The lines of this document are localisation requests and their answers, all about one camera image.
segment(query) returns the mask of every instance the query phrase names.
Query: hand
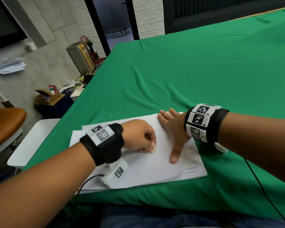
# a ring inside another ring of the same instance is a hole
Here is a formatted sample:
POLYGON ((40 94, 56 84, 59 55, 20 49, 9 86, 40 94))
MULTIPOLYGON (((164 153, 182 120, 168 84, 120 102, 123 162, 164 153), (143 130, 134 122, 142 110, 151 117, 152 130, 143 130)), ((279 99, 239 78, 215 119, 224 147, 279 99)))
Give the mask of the hand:
POLYGON ((121 125, 124 129, 122 132, 125 142, 124 148, 141 149, 141 152, 144 153, 154 150, 154 145, 156 145, 155 131, 146 121, 134 119, 121 125))
POLYGON ((170 162, 175 164, 180 158, 184 144, 189 141, 190 137, 184 129, 186 113, 179 114, 172 108, 169 111, 171 115, 161 110, 157 117, 160 123, 173 135, 174 143, 170 154, 170 162))

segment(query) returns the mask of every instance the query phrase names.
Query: black wristband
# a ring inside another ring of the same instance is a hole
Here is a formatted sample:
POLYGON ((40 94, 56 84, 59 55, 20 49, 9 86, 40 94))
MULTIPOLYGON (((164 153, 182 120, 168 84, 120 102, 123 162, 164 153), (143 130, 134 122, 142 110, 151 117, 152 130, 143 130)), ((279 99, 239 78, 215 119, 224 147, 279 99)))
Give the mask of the black wristband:
MULTIPOLYGON (((86 147, 95 161, 96 166, 103 163, 113 163, 121 157, 121 149, 124 146, 124 140, 122 138, 123 127, 120 124, 114 123, 108 125, 114 132, 114 135, 110 136, 99 145, 95 145, 89 135, 85 135, 80 138, 80 142, 86 147)), ((101 133, 101 126, 97 126, 92 129, 93 135, 101 133)))
POLYGON ((220 128, 221 122, 223 121, 223 119, 225 118, 225 116, 227 115, 229 110, 222 109, 222 108, 216 109, 213 112, 213 114, 210 116, 208 126, 205 127, 205 126, 197 125, 197 124, 192 123, 192 122, 188 122, 188 118, 190 116, 190 113, 194 109, 194 107, 192 107, 186 113, 185 122, 184 122, 184 129, 185 129, 185 131, 187 132, 187 126, 186 125, 190 125, 190 126, 193 126, 195 128, 198 128, 200 130, 205 130, 206 131, 207 143, 213 144, 214 142, 218 142, 218 132, 219 132, 219 128, 220 128))

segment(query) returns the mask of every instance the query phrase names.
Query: orange chair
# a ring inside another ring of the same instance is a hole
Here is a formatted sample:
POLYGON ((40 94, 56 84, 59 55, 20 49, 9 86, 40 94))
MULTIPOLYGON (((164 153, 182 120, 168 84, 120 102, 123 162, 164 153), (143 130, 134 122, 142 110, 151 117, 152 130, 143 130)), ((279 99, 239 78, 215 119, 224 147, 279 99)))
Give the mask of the orange chair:
POLYGON ((23 132, 26 111, 19 108, 0 109, 0 152, 9 147, 23 132))

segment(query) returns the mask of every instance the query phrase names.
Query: doorway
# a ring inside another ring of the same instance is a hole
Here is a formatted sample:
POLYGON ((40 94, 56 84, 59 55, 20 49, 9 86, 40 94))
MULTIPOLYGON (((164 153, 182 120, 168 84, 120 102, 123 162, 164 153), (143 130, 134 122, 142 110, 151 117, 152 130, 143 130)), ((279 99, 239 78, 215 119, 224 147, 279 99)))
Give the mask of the doorway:
POLYGON ((139 40, 132 0, 85 0, 106 56, 120 42, 139 40))

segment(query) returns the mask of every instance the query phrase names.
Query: forearm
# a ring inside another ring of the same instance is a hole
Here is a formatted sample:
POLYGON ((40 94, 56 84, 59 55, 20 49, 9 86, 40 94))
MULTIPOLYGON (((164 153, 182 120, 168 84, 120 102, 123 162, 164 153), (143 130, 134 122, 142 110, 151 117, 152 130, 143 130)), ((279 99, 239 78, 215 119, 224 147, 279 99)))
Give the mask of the forearm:
POLYGON ((45 227, 94 169, 79 142, 0 184, 0 227, 45 227))
POLYGON ((285 182, 285 119, 228 113, 218 142, 285 182))

